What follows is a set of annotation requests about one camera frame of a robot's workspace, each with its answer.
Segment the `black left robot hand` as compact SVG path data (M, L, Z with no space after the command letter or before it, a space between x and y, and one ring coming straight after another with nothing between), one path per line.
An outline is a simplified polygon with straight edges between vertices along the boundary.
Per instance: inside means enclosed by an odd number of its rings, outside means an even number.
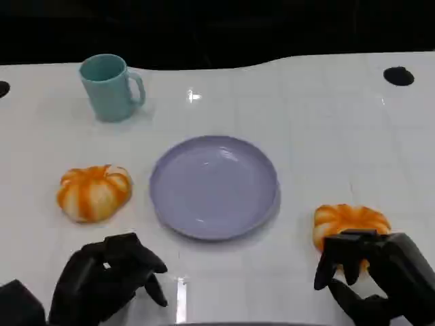
M135 233L84 245L65 265L54 290L50 325L99 325L143 287L159 306L168 304L157 274L167 266Z

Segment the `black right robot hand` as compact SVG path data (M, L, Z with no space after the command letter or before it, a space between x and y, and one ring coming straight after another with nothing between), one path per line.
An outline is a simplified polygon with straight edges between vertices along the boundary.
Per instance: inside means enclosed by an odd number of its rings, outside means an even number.
M361 298L351 289L363 261L385 297ZM325 287L355 325L389 325L401 316L411 325L434 324L434 271L404 233L348 229L325 237L314 288Z

